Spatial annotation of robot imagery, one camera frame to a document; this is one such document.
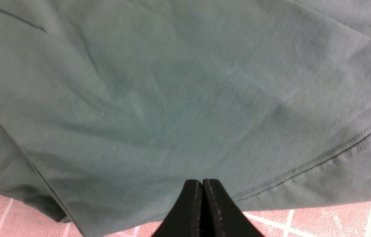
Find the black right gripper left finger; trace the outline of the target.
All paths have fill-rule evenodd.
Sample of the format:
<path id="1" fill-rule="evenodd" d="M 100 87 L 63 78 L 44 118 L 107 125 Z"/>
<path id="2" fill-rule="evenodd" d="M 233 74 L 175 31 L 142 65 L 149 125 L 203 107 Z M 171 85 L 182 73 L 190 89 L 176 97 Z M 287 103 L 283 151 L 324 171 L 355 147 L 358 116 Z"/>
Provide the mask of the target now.
<path id="1" fill-rule="evenodd" d="M 153 237 L 199 237 L 202 195 L 200 181 L 186 180 L 175 204 Z"/>

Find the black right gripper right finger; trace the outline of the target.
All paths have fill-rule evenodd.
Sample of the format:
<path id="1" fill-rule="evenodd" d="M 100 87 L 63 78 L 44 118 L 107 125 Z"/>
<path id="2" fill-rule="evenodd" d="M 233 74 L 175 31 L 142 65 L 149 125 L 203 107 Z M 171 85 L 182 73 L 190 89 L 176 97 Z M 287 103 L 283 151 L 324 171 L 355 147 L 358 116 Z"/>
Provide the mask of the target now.
<path id="1" fill-rule="evenodd" d="M 204 237 L 264 237 L 217 179 L 203 180 Z"/>

